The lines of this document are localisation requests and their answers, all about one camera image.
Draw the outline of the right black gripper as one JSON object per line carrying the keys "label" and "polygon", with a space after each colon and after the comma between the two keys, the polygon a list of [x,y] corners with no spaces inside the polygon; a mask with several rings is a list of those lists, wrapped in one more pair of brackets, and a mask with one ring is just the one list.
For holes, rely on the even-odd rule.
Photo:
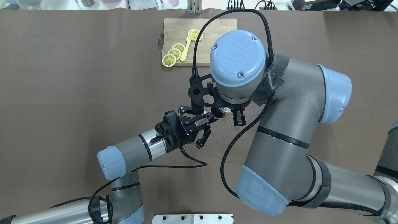
{"label": "right black gripper", "polygon": [[[224,107],[224,100],[221,98],[218,89],[213,83],[212,74],[203,77],[191,76],[189,78],[188,96],[191,99],[191,108],[195,116],[203,114],[204,107],[220,108]],[[205,95],[213,97],[213,103],[206,103],[203,99]],[[244,107],[234,107],[232,109],[234,126],[246,126],[246,119],[244,115]]]}

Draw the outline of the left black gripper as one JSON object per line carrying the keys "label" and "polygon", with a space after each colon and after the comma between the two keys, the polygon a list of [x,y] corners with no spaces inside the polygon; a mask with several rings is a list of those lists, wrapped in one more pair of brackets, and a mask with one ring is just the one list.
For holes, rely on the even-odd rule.
{"label": "left black gripper", "polygon": [[165,153],[178,148],[181,144],[194,144],[202,148],[211,134],[211,126],[218,121],[212,112],[202,112],[199,115],[193,113],[190,106],[180,106],[178,114],[175,111],[168,111],[163,121],[155,126],[165,143]]}

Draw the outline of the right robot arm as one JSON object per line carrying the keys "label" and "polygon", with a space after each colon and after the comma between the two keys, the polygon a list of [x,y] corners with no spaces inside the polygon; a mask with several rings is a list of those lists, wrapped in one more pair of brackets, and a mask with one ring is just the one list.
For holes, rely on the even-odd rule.
{"label": "right robot arm", "polygon": [[278,216],[291,201],[302,208],[335,207],[380,224],[397,223],[397,121],[374,175],[338,168],[307,154],[317,124],[337,121],[348,105],[347,75],[282,54],[266,53],[252,33],[233,30],[213,44],[216,93],[233,106],[270,103],[237,184],[252,209]]}

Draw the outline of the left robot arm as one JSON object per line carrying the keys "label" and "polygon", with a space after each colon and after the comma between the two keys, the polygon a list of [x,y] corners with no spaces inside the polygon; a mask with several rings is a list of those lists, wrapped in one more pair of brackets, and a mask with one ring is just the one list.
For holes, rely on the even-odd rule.
{"label": "left robot arm", "polygon": [[194,112],[180,106],[178,112],[165,113],[154,129],[123,142],[108,146],[97,154],[98,162],[111,186],[111,194],[101,197],[99,190],[90,197],[60,203],[46,210],[23,216],[9,216],[2,224],[141,224],[145,219],[138,170],[150,168],[149,162],[179,149],[182,154],[206,166],[205,162],[189,156],[183,145],[204,146],[211,134],[211,124],[218,118],[215,109],[208,113]]}

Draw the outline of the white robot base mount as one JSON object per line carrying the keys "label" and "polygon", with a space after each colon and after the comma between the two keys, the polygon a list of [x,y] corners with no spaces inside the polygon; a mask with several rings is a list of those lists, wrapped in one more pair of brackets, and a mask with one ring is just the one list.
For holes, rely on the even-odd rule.
{"label": "white robot base mount", "polygon": [[152,224],[234,224],[232,214],[159,214]]}

